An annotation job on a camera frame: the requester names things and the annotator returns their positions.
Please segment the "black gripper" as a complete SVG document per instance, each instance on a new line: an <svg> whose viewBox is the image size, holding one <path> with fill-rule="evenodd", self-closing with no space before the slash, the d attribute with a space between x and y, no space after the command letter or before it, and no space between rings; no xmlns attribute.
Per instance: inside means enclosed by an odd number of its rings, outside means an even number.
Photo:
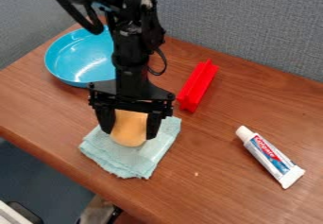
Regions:
<svg viewBox="0 0 323 224"><path fill-rule="evenodd" d="M110 134L116 110L148 113L147 139L156 137L162 119L174 115L174 94L150 82L148 67L122 67L116 77L88 84L90 106L104 133Z"/></svg>

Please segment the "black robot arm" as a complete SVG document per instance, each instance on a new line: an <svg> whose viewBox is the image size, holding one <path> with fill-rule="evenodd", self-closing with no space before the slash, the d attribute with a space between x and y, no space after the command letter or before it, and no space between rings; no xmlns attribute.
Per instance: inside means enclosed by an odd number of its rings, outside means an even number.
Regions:
<svg viewBox="0 0 323 224"><path fill-rule="evenodd" d="M92 34L110 32L115 78L88 84L88 104L102 130L116 126L116 111L148 116L146 138L156 137L162 120L174 115L175 95L150 82L164 70L150 67L150 56L162 55L166 30L159 23L156 0L56 0L70 16Z"/></svg>

